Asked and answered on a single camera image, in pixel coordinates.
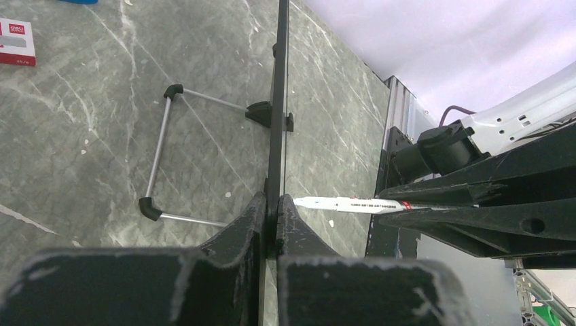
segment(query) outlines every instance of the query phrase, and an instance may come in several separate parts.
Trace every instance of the white robotic arm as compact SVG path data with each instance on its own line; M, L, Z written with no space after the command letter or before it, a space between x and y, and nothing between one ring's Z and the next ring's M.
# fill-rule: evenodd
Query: white robotic arm
M492 109L461 120L482 153L508 151L515 142L576 112L576 62Z

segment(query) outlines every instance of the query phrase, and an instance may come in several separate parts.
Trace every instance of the marble table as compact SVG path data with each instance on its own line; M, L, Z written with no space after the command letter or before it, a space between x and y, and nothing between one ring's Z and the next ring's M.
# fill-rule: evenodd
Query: marble table
M218 228L144 218L137 206L175 83L237 105L269 99L278 3L0 2L32 22L36 67L0 65L0 288L50 247L190 247ZM300 1L290 5L283 193L371 196L388 89ZM269 133L201 98L173 103L156 204L231 221L264 186ZM363 256L370 217L300 211L326 243ZM274 264L265 324L277 324Z

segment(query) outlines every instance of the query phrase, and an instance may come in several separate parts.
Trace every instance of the white backdrop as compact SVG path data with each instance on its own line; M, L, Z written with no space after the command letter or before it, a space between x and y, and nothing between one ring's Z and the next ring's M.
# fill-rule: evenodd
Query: white backdrop
M481 111L576 61L572 0L306 0L382 79L436 120ZM446 122L459 118L451 113Z

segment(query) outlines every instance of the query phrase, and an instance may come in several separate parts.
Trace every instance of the small box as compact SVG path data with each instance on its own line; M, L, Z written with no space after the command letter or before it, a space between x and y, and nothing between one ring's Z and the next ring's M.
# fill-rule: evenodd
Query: small box
M36 65L32 24L0 18L0 63Z

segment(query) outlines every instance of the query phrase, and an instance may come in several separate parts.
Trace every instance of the robotic arm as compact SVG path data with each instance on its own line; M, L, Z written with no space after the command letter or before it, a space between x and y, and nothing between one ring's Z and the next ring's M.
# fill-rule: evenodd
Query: robotic arm
M446 175L570 124L574 113L576 62L491 109L423 132L416 144L394 153L391 164L405 182Z

